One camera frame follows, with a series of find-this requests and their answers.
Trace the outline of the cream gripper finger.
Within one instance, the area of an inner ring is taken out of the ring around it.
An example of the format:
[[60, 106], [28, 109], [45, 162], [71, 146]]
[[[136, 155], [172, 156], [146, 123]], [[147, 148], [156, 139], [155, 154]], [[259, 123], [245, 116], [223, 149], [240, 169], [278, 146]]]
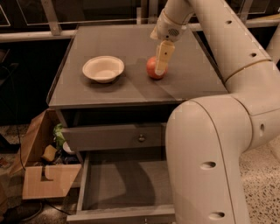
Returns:
[[156, 50], [155, 74], [161, 76], [165, 73], [168, 63], [174, 53], [175, 45], [169, 40], [163, 40]]

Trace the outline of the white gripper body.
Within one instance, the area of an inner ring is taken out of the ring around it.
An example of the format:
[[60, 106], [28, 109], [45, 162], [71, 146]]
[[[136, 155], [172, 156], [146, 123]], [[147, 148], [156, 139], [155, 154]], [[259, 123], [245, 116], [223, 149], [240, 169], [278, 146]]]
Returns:
[[169, 15], [162, 11], [157, 23], [150, 34], [152, 39], [178, 41], [186, 30], [188, 22], [187, 15], [172, 14]]

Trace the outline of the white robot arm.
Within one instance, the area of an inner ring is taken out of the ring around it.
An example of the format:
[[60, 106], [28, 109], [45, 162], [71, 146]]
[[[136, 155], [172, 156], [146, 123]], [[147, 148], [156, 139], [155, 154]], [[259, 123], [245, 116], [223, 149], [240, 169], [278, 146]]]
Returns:
[[280, 73], [225, 0], [168, 0], [151, 36], [161, 74], [196, 16], [227, 92], [176, 107], [165, 149], [177, 224], [250, 224], [239, 157], [279, 133]]

